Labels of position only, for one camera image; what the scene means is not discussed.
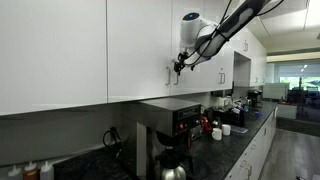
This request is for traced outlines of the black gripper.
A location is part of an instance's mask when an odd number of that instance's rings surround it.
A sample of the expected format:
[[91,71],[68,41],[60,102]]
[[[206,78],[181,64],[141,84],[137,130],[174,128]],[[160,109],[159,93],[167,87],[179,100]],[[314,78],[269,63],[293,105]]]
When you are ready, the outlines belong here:
[[174,63],[174,71],[177,75],[180,75],[181,70],[185,67],[184,61],[189,58],[187,52],[182,52],[178,54],[177,61]]

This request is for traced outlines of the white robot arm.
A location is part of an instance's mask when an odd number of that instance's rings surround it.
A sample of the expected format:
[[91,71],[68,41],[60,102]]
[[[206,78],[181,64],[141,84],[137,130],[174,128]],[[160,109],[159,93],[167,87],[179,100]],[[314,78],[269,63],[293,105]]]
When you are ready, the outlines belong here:
[[199,13],[186,14],[181,20],[180,52],[174,62],[177,75],[185,67],[194,67],[217,55],[224,44],[262,12],[271,0],[245,0],[229,16],[223,16],[219,23],[202,17]]

